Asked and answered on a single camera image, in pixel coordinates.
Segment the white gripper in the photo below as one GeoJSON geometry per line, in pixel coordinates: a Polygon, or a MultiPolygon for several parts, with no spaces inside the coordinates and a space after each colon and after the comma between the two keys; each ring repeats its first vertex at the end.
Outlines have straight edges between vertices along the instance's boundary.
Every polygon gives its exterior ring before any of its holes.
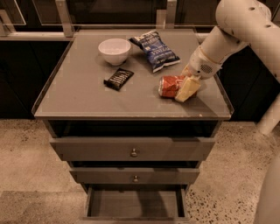
{"type": "Polygon", "coordinates": [[[185,77],[176,96],[178,102],[185,102],[194,95],[200,88],[200,78],[202,80],[213,77],[221,69],[221,64],[212,62],[201,50],[199,46],[191,55],[188,65],[181,74],[185,77]]]}

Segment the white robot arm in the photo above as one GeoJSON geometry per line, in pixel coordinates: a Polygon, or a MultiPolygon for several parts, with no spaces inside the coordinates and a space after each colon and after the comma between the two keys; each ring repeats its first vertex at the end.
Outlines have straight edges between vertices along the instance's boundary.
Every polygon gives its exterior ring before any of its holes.
{"type": "MultiPolygon", "coordinates": [[[[175,99],[186,101],[212,77],[223,62],[250,46],[274,78],[280,82],[280,27],[271,21],[270,9],[257,0],[220,0],[217,25],[194,51],[182,71],[185,77],[175,99]]],[[[280,153],[266,172],[254,224],[280,224],[280,153]]]]}

